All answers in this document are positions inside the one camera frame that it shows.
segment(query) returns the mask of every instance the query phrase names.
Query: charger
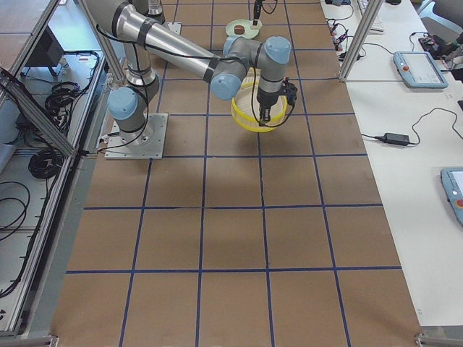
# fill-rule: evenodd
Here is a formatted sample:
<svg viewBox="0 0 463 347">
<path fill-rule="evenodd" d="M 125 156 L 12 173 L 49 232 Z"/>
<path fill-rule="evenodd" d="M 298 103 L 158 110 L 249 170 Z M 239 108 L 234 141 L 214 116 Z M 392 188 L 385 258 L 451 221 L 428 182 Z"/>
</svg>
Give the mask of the charger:
<svg viewBox="0 0 463 347">
<path fill-rule="evenodd" d="M 373 138 L 377 139 L 378 141 L 388 143 L 390 145 L 413 145 L 413 143 L 410 142 L 410 138 L 408 137 L 408 135 L 394 134 L 393 132 L 387 132 L 383 136 L 374 136 Z"/>
</svg>

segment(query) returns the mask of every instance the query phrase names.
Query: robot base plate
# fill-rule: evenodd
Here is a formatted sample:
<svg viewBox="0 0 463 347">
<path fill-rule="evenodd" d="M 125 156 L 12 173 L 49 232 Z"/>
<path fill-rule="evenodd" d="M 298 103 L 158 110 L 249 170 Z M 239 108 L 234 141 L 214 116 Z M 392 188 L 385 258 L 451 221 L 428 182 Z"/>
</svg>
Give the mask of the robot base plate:
<svg viewBox="0 0 463 347">
<path fill-rule="evenodd" d="M 162 159 L 164 141 L 166 139 L 167 119 L 167 113 L 150 113 L 148 115 L 148 124 L 146 124 L 145 133 L 150 132 L 152 135 L 139 145 L 131 143 L 124 147 L 107 150 L 105 151 L 105 158 L 108 160 Z M 114 122 L 111 131 L 119 131 L 116 122 Z M 122 138 L 120 136 L 115 136 L 109 139 L 108 147 L 120 146 L 123 144 Z"/>
</svg>

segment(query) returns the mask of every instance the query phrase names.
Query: aluminum pole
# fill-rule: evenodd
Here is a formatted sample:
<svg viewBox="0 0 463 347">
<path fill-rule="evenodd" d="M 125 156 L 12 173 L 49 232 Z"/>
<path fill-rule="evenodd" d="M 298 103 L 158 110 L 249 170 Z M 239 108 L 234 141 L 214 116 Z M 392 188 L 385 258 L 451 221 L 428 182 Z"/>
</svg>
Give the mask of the aluminum pole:
<svg viewBox="0 0 463 347">
<path fill-rule="evenodd" d="M 92 31 L 95 34 L 98 43 L 100 44 L 101 50 L 104 52 L 104 56 L 106 57 L 106 61 L 109 65 L 109 69 L 112 71 L 114 75 L 114 82 L 118 85 L 123 85 L 125 83 L 125 73 L 124 70 L 122 70 L 121 64 L 119 63 L 116 52 L 114 51 L 114 48 L 111 44 L 111 41 L 108 38 L 102 36 L 96 30 L 96 24 L 88 10 L 86 0 L 82 0 L 82 8 L 84 9 L 84 13 L 87 17 L 88 24 L 92 28 Z"/>
<path fill-rule="evenodd" d="M 342 82 L 346 82 L 347 76 L 349 76 L 352 67 L 354 67 L 357 57 L 362 45 L 365 42 L 365 39 L 370 32 L 371 26 L 375 21 L 376 16 L 378 15 L 379 9 L 383 0 L 370 0 L 368 6 L 365 10 L 365 13 L 360 20 L 357 32 L 355 33 L 354 40 L 352 41 L 350 47 L 348 47 L 346 58 L 342 63 L 341 70 L 339 72 L 339 79 Z"/>
</svg>

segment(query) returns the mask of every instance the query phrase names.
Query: floor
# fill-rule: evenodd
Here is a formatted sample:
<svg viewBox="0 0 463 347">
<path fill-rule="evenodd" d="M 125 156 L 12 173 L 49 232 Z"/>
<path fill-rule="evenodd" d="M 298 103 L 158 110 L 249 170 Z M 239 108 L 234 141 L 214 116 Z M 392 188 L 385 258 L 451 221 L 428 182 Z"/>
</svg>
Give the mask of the floor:
<svg viewBox="0 0 463 347">
<path fill-rule="evenodd" d="M 252 3 L 164 1 L 218 51 Z M 420 326 L 318 0 L 262 13 L 300 90 L 256 135 L 160 59 L 160 161 L 98 157 L 56 311 L 60 346 L 415 346 Z"/>
</svg>

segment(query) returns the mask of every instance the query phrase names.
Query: white table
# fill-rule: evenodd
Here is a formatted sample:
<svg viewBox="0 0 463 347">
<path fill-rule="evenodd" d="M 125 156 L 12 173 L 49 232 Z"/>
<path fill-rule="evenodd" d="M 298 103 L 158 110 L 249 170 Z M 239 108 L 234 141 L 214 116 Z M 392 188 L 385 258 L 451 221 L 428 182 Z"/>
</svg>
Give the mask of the white table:
<svg viewBox="0 0 463 347">
<path fill-rule="evenodd" d="M 323 11 L 327 18 L 345 18 L 352 13 L 348 6 L 337 7 L 326 5 L 322 0 Z M 348 20 L 340 21 L 347 29 L 349 35 L 355 35 L 361 15 L 357 8 L 356 0 L 352 0 L 354 14 Z M 376 43 L 386 47 L 389 51 L 411 51 L 413 45 L 409 41 L 409 36 L 416 32 L 425 32 L 426 28 L 418 17 L 414 7 L 409 0 L 403 0 L 399 5 L 383 4 L 378 16 L 384 24 L 384 34 L 369 35 L 365 40 L 366 43 Z M 416 51 L 422 51 L 418 38 L 423 37 L 421 34 L 412 36 Z M 378 46 L 364 45 L 366 57 L 360 59 L 352 68 L 348 80 L 355 81 L 401 81 L 396 67 L 392 61 L 392 55 Z"/>
<path fill-rule="evenodd" d="M 351 12 L 347 6 L 321 1 L 327 17 L 342 18 Z M 353 5 L 354 16 L 341 21 L 349 34 L 355 32 L 360 20 Z M 386 31 L 369 35 L 366 42 L 379 43 L 390 51 L 410 51 L 410 33 L 425 31 L 408 0 L 396 7 L 384 4 L 379 15 Z M 385 82 L 400 81 L 392 56 L 379 47 L 366 49 L 367 57 L 355 64 L 347 83 L 363 133 L 396 132 L 408 134 L 415 141 L 412 124 L 435 107 L 456 112 L 456 128 L 463 132 L 463 111 L 456 103 L 463 100 L 461 82 L 446 74 L 449 87 L 434 92 L 416 92 L 403 82 Z M 365 139 L 422 326 L 463 325 L 463 227 L 446 201 L 439 177 L 444 167 L 463 166 L 463 140 L 452 131 L 453 120 L 452 114 L 442 111 L 425 117 L 416 126 L 422 140 L 417 147 L 393 147 Z"/>
</svg>

